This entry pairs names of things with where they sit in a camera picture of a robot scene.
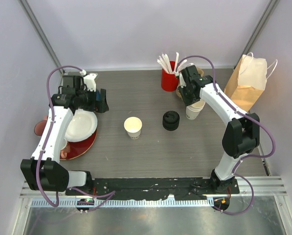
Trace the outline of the stack of black cup lids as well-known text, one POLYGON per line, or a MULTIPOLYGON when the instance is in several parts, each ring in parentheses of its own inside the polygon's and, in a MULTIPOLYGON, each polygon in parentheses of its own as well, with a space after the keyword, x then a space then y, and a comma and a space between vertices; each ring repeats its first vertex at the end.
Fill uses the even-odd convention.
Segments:
POLYGON ((176 111, 167 111, 162 118, 162 126, 168 131, 175 131, 180 122, 180 116, 176 111))

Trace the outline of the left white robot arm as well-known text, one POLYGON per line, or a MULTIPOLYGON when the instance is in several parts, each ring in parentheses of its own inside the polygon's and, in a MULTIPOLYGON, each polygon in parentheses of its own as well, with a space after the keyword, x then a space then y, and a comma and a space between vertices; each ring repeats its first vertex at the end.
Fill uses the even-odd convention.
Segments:
POLYGON ((76 187, 82 195, 93 191, 88 171, 68 171, 60 165, 61 150, 68 143, 91 137, 97 129, 96 113, 109 110, 106 90, 96 88, 97 74, 65 75, 63 86, 51 98, 53 106, 38 146, 21 171, 31 190, 63 192, 76 187))

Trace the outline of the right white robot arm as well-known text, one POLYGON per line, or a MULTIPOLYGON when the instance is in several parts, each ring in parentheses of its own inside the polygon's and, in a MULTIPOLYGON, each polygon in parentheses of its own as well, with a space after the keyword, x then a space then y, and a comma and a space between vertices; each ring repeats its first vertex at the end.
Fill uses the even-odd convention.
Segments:
POLYGON ((234 104, 210 75, 201 76, 194 65, 184 68, 179 74, 179 80, 178 90, 186 107, 192 107, 203 100, 226 125, 222 138, 224 154, 210 176, 212 191, 225 192, 233 183, 237 162, 259 145, 260 119, 256 114, 248 114, 234 104))

